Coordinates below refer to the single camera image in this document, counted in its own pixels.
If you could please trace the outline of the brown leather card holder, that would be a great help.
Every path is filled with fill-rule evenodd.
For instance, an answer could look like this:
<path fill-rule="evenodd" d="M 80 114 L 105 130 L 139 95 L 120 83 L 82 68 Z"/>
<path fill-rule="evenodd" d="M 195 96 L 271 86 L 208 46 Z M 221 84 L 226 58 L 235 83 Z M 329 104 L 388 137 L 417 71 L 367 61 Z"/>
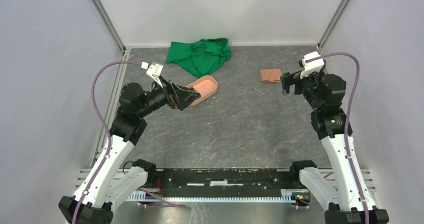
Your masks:
<path fill-rule="evenodd" d="M 282 73 L 280 69 L 261 69 L 259 72 L 262 82 L 275 83 L 281 81 Z"/>

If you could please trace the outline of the pink oval tray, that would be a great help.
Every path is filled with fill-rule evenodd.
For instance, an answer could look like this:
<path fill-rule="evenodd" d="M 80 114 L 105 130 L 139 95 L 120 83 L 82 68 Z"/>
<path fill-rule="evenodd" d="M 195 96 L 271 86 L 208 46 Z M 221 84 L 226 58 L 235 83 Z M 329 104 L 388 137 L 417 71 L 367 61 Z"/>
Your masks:
<path fill-rule="evenodd" d="M 214 95 L 218 90 L 218 83 L 213 76 L 205 75 L 188 84 L 186 87 L 193 88 L 195 91 L 200 93 L 200 97 L 190 104 L 190 107 L 193 107 Z"/>

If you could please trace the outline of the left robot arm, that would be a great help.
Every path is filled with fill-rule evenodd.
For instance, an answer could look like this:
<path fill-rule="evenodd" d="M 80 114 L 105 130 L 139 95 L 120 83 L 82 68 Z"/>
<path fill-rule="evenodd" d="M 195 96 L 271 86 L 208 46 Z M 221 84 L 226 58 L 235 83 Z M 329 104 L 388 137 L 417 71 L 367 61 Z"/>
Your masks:
<path fill-rule="evenodd" d="M 111 223 L 114 212 L 138 187 L 156 184 L 156 166 L 143 160 L 136 161 L 118 182 L 112 181 L 146 129 L 147 115 L 162 106 L 184 110 L 201 94 L 167 81 L 152 86 L 152 91 L 143 90 L 138 83 L 123 86 L 120 106 L 111 128 L 106 129 L 108 139 L 99 159 L 74 194 L 59 201 L 68 223 Z"/>

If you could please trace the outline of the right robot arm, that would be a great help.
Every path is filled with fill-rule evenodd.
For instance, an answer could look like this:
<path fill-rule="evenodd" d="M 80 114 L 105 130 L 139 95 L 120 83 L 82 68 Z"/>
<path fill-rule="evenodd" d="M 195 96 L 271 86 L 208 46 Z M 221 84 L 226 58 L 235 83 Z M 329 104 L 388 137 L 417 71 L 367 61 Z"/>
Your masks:
<path fill-rule="evenodd" d="M 336 183 L 332 186 L 312 161 L 304 160 L 292 163 L 290 184 L 310 191 L 323 208 L 326 223 L 388 223 L 388 212 L 378 208 L 356 159 L 352 128 L 341 108 L 346 82 L 324 72 L 307 77 L 285 73 L 280 79 L 284 95 L 294 86 L 294 93 L 311 106 L 311 125 L 330 159 Z"/>

